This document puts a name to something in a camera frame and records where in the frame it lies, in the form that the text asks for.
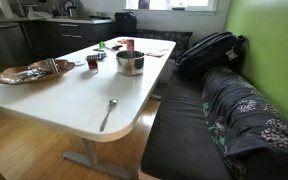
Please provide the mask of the black backpack on bench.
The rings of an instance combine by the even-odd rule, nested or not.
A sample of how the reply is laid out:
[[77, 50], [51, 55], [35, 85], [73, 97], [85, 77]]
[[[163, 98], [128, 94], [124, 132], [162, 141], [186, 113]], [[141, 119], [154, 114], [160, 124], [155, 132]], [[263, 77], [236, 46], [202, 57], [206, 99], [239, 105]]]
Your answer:
[[198, 78], [214, 66], [237, 61], [244, 42], [243, 35], [228, 31], [210, 34], [176, 58], [175, 71], [187, 79]]

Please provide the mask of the wooden plate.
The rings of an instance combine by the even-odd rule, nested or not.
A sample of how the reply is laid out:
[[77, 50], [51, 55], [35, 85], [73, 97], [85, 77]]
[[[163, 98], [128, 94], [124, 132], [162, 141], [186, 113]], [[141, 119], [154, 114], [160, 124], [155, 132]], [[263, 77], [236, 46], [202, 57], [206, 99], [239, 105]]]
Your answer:
[[[54, 59], [55, 63], [58, 65], [59, 73], [58, 74], [53, 74], [45, 60], [41, 60], [38, 62], [35, 62], [30, 65], [26, 66], [19, 66], [19, 67], [11, 67], [7, 68], [4, 71], [0, 73], [0, 83], [1, 84], [8, 84], [8, 85], [19, 85], [19, 84], [27, 84], [27, 83], [38, 83], [38, 82], [43, 82], [43, 81], [48, 81], [52, 79], [59, 78], [63, 76], [65, 73], [69, 72], [75, 67], [75, 64], [73, 62], [69, 62], [68, 60], [65, 59]], [[46, 75], [41, 78], [34, 78], [34, 79], [29, 79], [24, 82], [19, 82], [15, 75], [19, 72], [25, 71], [28, 68], [35, 68], [35, 67], [41, 67], [42, 69], [49, 70], [51, 72], [50, 75]]]

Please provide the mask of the black bench seat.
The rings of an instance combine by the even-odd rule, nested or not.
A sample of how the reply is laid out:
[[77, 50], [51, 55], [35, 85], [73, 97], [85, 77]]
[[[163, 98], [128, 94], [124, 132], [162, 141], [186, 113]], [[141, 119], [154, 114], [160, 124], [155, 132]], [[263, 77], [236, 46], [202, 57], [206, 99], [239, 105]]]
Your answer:
[[152, 124], [140, 180], [233, 180], [212, 141], [199, 80], [171, 76]]

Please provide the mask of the red can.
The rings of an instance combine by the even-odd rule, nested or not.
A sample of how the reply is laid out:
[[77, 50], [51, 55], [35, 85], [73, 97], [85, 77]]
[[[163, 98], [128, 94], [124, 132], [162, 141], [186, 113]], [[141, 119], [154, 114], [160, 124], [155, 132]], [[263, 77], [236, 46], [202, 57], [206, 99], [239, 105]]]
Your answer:
[[134, 50], [134, 39], [127, 39], [126, 47], [127, 50]]

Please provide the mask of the black bag by window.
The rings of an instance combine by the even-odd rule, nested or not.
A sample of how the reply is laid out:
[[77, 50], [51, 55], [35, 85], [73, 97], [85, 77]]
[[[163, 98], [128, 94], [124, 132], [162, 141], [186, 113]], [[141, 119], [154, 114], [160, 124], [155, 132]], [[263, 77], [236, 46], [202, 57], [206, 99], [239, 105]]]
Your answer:
[[137, 18], [133, 12], [116, 12], [115, 21], [118, 30], [122, 33], [131, 33], [136, 31]]

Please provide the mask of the red toy box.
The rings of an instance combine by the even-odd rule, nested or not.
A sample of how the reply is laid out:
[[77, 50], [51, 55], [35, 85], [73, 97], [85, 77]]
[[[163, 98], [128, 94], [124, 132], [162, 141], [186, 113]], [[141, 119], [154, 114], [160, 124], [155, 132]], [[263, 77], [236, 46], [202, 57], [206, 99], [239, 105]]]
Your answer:
[[87, 63], [90, 70], [98, 70], [98, 64], [96, 60], [88, 60]]

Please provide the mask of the green toy piece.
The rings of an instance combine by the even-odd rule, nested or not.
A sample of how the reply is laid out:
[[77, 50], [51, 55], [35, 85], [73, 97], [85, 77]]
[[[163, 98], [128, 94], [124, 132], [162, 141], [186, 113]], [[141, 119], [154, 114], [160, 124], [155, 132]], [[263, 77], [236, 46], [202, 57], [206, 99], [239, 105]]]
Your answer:
[[99, 42], [99, 47], [100, 47], [100, 48], [105, 48], [105, 47], [106, 47], [105, 42], [100, 41], [100, 42]]

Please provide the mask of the paper card on table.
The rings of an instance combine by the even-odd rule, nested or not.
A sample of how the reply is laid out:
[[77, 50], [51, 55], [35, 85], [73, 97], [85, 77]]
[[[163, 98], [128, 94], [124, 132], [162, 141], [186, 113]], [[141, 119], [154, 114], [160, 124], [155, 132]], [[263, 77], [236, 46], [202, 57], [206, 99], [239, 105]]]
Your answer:
[[162, 57], [168, 52], [168, 49], [158, 49], [158, 50], [152, 50], [148, 51], [146, 53], [147, 56], [152, 56], [152, 57]]

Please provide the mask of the crumpled foil wrapper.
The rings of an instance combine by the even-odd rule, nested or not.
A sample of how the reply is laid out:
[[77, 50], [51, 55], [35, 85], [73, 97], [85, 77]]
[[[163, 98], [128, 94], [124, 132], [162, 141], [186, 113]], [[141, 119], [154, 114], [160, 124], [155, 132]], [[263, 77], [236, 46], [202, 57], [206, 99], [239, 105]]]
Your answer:
[[41, 67], [35, 67], [19, 72], [15, 75], [15, 77], [19, 82], [24, 82], [29, 79], [41, 78], [50, 74], [51, 72], [49, 70], [42, 69]]

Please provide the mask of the round white coaster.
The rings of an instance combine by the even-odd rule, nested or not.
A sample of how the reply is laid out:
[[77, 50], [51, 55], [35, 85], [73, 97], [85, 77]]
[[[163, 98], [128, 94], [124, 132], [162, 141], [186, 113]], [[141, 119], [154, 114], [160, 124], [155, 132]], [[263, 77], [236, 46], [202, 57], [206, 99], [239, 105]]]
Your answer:
[[82, 65], [85, 65], [86, 64], [86, 61], [83, 60], [83, 61], [73, 61], [75, 63], [76, 66], [82, 66]]

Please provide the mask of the metal spoon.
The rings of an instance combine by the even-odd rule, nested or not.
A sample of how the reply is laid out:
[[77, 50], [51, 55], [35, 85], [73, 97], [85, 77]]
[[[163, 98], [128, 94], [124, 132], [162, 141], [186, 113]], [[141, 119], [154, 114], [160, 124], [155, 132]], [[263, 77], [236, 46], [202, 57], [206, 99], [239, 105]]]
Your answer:
[[108, 117], [110, 115], [111, 110], [118, 104], [118, 100], [117, 99], [111, 99], [109, 101], [109, 105], [108, 105], [108, 111], [107, 114], [105, 116], [105, 118], [103, 119], [101, 126], [100, 126], [100, 132], [103, 132], [105, 127], [106, 127], [106, 123], [108, 121]]

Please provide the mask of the dark kitchen cabinet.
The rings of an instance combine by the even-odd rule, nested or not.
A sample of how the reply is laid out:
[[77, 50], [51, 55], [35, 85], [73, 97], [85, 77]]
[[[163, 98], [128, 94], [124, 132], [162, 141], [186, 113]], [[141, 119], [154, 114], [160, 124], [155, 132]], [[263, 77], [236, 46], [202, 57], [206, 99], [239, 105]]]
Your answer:
[[114, 36], [114, 22], [79, 23], [25, 21], [20, 23], [31, 56], [60, 57]]

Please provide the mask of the floral dark cushion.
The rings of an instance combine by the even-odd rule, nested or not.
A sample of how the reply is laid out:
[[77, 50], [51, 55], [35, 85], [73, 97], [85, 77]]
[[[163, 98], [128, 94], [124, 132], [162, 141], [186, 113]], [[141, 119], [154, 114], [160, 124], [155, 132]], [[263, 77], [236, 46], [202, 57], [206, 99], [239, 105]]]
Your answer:
[[203, 77], [211, 139], [237, 180], [288, 180], [288, 124], [248, 81], [226, 66]]

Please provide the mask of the white table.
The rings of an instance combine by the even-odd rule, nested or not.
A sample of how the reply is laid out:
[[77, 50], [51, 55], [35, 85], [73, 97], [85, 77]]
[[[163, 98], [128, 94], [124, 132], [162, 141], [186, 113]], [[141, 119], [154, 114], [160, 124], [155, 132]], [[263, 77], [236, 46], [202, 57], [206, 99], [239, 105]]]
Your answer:
[[[137, 38], [135, 48], [144, 53], [168, 49], [160, 58], [146, 56], [144, 72], [138, 76], [120, 74], [115, 53], [108, 51], [96, 73], [84, 65], [55, 80], [0, 84], [0, 110], [80, 137], [86, 152], [67, 151], [65, 159], [130, 180], [128, 170], [97, 158], [95, 144], [120, 139], [134, 128], [174, 46], [173, 41]], [[111, 99], [117, 99], [118, 104], [100, 132]]]

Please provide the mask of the stainless steel pot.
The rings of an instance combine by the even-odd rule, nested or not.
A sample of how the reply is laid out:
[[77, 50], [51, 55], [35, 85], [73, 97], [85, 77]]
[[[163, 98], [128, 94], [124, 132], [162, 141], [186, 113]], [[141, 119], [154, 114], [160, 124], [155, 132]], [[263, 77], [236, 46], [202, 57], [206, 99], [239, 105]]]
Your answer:
[[144, 71], [145, 54], [141, 51], [120, 51], [116, 54], [117, 70], [122, 75], [136, 76]]

